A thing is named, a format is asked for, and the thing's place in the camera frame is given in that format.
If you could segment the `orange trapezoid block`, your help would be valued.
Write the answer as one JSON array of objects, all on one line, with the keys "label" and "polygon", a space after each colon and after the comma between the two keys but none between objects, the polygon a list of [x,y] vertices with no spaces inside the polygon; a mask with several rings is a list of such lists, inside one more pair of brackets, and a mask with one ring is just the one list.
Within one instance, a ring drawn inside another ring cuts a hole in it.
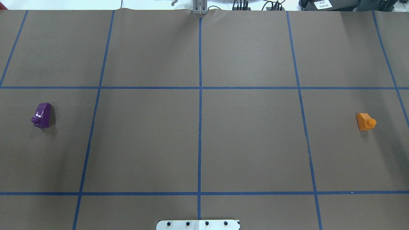
[{"label": "orange trapezoid block", "polygon": [[356,119],[360,131],[369,131],[377,124],[377,121],[374,118],[371,118],[367,113],[356,114]]}]

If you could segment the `brown paper table mat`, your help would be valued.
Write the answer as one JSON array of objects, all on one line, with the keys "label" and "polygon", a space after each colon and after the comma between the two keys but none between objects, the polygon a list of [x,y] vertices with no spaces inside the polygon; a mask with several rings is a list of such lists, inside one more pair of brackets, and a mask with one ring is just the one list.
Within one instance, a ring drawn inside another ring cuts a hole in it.
[{"label": "brown paper table mat", "polygon": [[408,13],[1,11],[1,229],[197,219],[407,230]]}]

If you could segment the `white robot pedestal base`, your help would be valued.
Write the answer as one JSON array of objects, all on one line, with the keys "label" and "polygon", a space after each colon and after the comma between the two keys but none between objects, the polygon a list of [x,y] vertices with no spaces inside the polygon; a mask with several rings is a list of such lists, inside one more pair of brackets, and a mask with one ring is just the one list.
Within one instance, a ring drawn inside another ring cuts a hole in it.
[{"label": "white robot pedestal base", "polygon": [[239,220],[162,220],[156,225],[156,230],[240,230]]}]

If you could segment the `purple trapezoid block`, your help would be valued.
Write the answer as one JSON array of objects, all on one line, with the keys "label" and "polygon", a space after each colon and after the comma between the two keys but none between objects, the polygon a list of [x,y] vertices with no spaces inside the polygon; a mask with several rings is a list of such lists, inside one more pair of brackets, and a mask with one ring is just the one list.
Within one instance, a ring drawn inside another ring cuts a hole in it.
[{"label": "purple trapezoid block", "polygon": [[36,110],[35,115],[32,117],[32,123],[34,127],[49,128],[51,118],[51,104],[40,103]]}]

